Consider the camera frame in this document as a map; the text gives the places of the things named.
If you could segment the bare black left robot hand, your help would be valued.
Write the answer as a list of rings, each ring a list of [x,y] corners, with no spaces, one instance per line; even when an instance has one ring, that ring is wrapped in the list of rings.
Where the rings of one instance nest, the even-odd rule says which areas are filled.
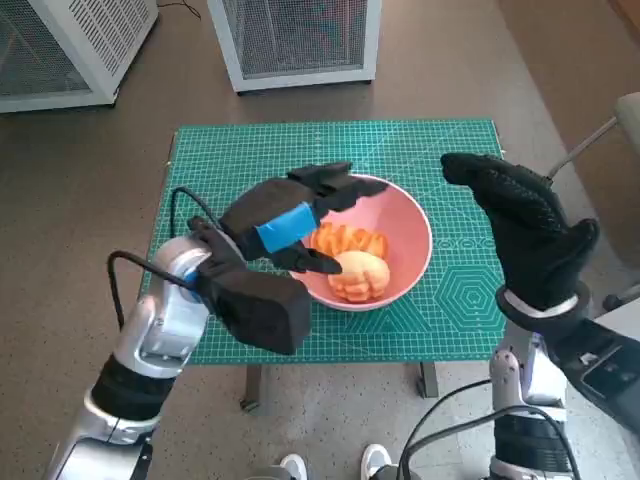
[[[349,162],[307,165],[269,178],[233,202],[219,224],[249,261],[267,258],[287,271],[339,274],[338,261],[302,240],[329,212],[346,211],[387,189],[385,181],[352,175],[351,167]]]

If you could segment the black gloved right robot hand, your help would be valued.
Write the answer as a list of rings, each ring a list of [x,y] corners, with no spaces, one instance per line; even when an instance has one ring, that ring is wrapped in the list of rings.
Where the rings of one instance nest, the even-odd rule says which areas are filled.
[[[470,188],[486,213],[506,289],[538,311],[574,297],[597,222],[571,226],[546,179],[521,165],[470,153],[447,153],[441,164],[445,180]]]

